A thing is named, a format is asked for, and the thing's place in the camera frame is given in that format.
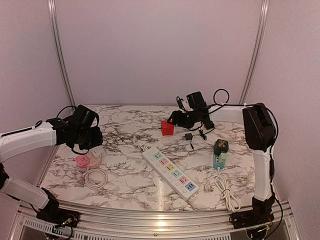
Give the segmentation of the white plug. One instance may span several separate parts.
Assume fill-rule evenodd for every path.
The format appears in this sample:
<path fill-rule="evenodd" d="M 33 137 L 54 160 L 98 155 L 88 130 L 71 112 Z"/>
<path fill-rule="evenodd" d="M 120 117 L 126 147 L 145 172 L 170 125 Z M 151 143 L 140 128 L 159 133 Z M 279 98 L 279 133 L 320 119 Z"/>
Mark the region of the white plug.
<path fill-rule="evenodd" d="M 105 150 L 102 146 L 94 147 L 89 152 L 96 159 L 102 158 L 105 155 Z"/>

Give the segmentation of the dark green cube plug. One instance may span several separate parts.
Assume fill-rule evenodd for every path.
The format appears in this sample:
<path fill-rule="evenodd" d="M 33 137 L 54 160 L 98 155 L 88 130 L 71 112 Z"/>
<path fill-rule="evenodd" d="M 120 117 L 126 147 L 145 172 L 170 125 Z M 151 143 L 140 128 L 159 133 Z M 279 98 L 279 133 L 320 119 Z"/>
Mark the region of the dark green cube plug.
<path fill-rule="evenodd" d="M 227 153 L 229 150 L 229 142 L 223 139 L 217 139 L 214 147 L 213 152 L 215 155 L 220 155 L 221 153 Z"/>

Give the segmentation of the red cube socket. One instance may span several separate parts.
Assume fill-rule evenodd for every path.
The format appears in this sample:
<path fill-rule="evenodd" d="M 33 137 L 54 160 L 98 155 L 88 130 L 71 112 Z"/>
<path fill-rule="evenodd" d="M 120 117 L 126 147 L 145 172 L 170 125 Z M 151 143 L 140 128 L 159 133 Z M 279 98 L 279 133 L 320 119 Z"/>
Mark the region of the red cube socket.
<path fill-rule="evenodd" d="M 174 134 L 175 126 L 172 125 L 170 122 L 168 123 L 166 120 L 161 121 L 161 133 L 163 136 L 172 136 Z"/>

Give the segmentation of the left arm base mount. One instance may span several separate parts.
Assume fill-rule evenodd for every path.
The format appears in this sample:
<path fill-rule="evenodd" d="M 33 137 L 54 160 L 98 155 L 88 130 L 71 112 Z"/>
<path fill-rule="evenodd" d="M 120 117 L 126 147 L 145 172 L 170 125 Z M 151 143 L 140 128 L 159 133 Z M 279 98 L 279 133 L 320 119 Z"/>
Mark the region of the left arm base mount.
<path fill-rule="evenodd" d="M 56 228 L 65 226 L 76 228 L 79 216 L 78 211 L 60 208 L 58 202 L 48 203 L 43 209 L 39 209 L 36 214 L 38 219 L 53 223 Z"/>

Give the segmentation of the teal power strip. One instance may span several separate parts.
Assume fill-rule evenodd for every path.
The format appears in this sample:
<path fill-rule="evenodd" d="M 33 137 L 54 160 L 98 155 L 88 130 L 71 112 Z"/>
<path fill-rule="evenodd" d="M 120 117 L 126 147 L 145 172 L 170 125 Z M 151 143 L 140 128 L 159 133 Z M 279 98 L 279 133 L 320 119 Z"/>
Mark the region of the teal power strip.
<path fill-rule="evenodd" d="M 219 155 L 213 154 L 213 168 L 216 170 L 222 170 L 225 167 L 227 160 L 227 153 L 221 152 Z"/>

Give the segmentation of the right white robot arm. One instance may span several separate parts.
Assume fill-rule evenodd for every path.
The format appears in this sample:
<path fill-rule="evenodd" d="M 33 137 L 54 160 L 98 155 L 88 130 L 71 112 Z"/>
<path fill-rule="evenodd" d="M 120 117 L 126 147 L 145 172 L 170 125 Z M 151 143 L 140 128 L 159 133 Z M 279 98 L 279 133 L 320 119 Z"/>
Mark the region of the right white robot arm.
<path fill-rule="evenodd" d="M 214 128 L 214 121 L 242 124 L 245 141 L 251 149 L 255 170 L 255 190 L 247 219 L 258 224 L 267 216 L 263 205 L 273 205 L 276 197 L 273 190 L 275 174 L 273 147 L 279 135 L 279 125 L 273 112 L 264 103 L 230 104 L 228 101 L 214 101 L 208 105 L 202 93 L 197 91 L 187 95 L 190 109 L 186 109 L 183 100 L 176 98 L 179 109 L 171 113 L 167 123 L 173 126 L 191 129 L 195 123 L 202 123 L 206 129 Z"/>

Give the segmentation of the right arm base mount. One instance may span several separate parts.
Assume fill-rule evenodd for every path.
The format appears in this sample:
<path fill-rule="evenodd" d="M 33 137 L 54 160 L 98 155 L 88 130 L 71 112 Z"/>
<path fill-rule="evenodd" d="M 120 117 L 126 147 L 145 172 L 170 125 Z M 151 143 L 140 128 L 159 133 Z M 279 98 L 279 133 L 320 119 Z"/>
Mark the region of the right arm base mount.
<path fill-rule="evenodd" d="M 272 211 L 274 202 L 273 198 L 271 200 L 260 201 L 253 197 L 252 209 L 232 213 L 229 221 L 234 229 L 253 227 L 273 221 L 275 219 Z"/>

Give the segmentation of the white multicolour power strip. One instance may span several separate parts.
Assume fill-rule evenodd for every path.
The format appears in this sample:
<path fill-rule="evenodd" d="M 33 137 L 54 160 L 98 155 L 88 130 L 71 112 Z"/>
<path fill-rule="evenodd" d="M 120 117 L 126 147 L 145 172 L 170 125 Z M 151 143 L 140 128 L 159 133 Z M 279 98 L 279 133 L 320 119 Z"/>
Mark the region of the white multicolour power strip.
<path fill-rule="evenodd" d="M 143 159 L 185 201 L 196 197 L 200 187 L 156 147 L 142 146 Z"/>

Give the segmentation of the pink round power strip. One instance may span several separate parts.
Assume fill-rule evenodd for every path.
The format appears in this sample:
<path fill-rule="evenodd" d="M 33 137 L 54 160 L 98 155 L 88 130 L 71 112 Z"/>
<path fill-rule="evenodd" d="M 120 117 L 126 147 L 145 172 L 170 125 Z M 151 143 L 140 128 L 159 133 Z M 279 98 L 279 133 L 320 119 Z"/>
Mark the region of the pink round power strip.
<path fill-rule="evenodd" d="M 98 168 L 101 165 L 103 157 L 104 157 L 103 156 L 102 158 L 94 158 L 91 155 L 90 150 L 85 156 L 87 156 L 90 159 L 90 164 L 88 167 L 89 170 Z"/>

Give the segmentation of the black power adapter with cable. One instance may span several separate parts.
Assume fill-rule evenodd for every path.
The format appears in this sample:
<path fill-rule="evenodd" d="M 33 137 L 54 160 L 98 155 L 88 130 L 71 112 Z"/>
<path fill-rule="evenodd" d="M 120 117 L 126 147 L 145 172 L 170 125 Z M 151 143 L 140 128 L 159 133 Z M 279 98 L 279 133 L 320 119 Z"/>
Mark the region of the black power adapter with cable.
<path fill-rule="evenodd" d="M 204 133 L 204 131 L 202 129 L 198 129 L 198 133 L 197 134 L 193 134 L 193 133 L 186 133 L 184 135 L 184 139 L 186 141 L 189 141 L 190 143 L 190 147 L 192 150 L 194 150 L 194 146 L 192 144 L 192 141 L 193 141 L 193 138 L 194 137 L 201 137 L 204 141 L 206 141 L 208 138 L 207 138 L 207 135 Z"/>

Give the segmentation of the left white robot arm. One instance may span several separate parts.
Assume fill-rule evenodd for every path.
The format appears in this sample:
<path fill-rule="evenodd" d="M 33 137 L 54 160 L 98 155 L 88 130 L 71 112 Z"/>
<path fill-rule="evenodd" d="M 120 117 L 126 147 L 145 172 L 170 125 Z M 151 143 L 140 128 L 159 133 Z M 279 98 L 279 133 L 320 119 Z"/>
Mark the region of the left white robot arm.
<path fill-rule="evenodd" d="M 9 176 L 3 163 L 36 149 L 59 145 L 67 145 L 73 153 L 81 155 L 81 152 L 75 151 L 75 146 L 81 151 L 89 151 L 102 143 L 103 135 L 98 125 L 61 118 L 51 118 L 32 127 L 3 133 L 0 136 L 0 192 L 43 210 L 51 222 L 58 223 L 64 215 L 56 198 L 45 189 Z"/>

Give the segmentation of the pink cube socket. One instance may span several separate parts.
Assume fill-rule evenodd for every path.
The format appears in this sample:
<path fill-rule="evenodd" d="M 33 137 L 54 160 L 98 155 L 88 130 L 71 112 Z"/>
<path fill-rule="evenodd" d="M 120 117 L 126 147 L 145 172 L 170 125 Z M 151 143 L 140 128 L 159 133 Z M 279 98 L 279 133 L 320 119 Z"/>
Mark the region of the pink cube socket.
<path fill-rule="evenodd" d="M 75 158 L 77 166 L 81 169 L 87 169 L 90 164 L 90 159 L 86 155 L 79 155 Z"/>

